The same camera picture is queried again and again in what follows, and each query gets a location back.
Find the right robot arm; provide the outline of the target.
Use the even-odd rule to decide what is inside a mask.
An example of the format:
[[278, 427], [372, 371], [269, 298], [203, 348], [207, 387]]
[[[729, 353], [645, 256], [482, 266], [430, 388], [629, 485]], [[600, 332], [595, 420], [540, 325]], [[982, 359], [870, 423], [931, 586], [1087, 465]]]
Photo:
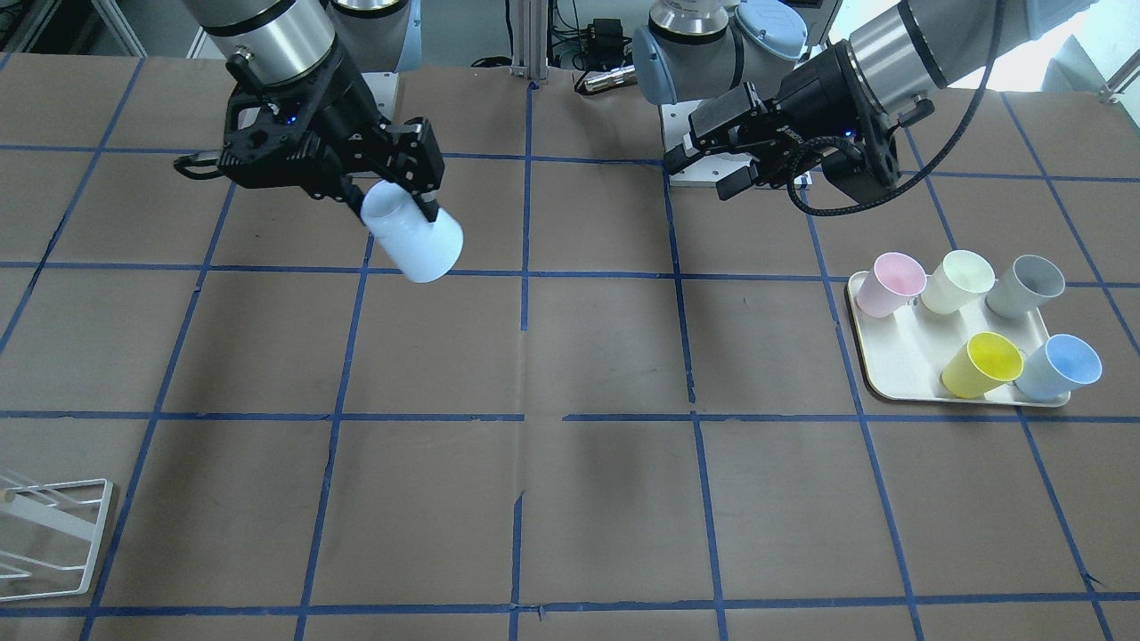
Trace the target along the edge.
[[445, 165], [432, 125], [424, 117], [392, 122], [366, 82], [368, 73], [420, 66], [417, 1], [189, 1], [187, 8], [223, 52], [236, 86], [223, 146], [176, 159], [179, 175], [227, 177], [243, 188], [298, 187], [355, 212], [363, 192], [353, 175], [376, 175], [435, 222]]

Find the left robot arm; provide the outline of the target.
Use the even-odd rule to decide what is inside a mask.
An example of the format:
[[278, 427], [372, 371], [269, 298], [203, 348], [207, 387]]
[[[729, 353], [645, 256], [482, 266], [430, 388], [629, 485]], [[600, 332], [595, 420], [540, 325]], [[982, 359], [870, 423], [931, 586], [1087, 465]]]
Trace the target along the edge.
[[933, 114], [933, 94], [1088, 10], [1088, 1], [899, 1], [809, 54], [809, 26], [781, 1], [656, 1], [632, 36], [640, 91], [697, 102], [666, 151], [668, 175], [728, 154], [720, 198], [821, 167], [852, 211], [907, 190], [894, 135]]

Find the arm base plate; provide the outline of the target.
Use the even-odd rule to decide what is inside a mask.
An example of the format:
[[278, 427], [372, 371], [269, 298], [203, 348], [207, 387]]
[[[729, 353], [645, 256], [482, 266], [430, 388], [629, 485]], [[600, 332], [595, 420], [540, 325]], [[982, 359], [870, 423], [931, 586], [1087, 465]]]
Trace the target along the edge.
[[370, 89], [370, 96], [378, 113], [388, 121], [394, 121], [400, 76], [394, 72], [363, 72], [363, 80]]
[[787, 125], [785, 114], [762, 102], [754, 84], [736, 86], [715, 99], [666, 105], [661, 117], [663, 151], [686, 143], [710, 153], [679, 175], [669, 175], [671, 185], [717, 190], [717, 180], [746, 164], [758, 167], [762, 185], [756, 188], [811, 185], [811, 155], [799, 164], [801, 175], [790, 175], [801, 139]]

